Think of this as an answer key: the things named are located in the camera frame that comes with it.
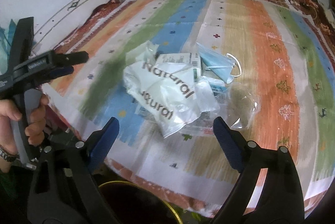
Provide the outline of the person's left hand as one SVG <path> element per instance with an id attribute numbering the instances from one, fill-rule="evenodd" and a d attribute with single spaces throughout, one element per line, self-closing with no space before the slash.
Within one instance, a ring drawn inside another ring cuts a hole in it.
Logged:
<path id="1" fill-rule="evenodd" d="M 43 130 L 46 125 L 45 107 L 49 100 L 45 94 L 42 94 L 40 105 L 33 110 L 30 115 L 30 124 L 25 129 L 25 135 L 28 137 L 28 143 L 33 146 L 39 146 L 44 140 Z M 11 121 L 20 121 L 22 114 L 11 100 L 1 100 L 1 147 L 5 152 L 11 155 L 17 155 L 18 149 L 15 145 L 14 135 L 11 129 Z"/>

